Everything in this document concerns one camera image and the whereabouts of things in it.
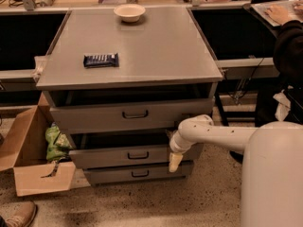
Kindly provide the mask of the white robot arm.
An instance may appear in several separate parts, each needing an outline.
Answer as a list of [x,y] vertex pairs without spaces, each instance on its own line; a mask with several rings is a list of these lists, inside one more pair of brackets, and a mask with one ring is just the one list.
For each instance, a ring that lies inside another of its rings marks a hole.
[[216,126],[206,114],[179,124],[169,140],[169,170],[191,147],[214,144],[243,154],[241,227],[303,227],[303,127],[275,121],[260,128]]

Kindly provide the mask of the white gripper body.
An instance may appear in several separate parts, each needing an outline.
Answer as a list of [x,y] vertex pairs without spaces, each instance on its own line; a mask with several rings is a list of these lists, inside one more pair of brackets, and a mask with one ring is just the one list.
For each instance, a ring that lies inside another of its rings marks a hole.
[[192,146],[192,143],[185,139],[179,131],[173,131],[169,137],[169,147],[175,153],[185,153]]

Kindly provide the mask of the person's hand on keyboard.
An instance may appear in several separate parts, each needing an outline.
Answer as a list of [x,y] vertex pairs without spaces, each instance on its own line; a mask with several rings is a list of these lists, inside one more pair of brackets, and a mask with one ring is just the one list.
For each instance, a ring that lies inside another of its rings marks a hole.
[[[303,2],[295,2],[293,8],[297,11],[303,11]],[[273,21],[281,26],[293,20],[289,11],[279,5],[272,5],[265,12]]]

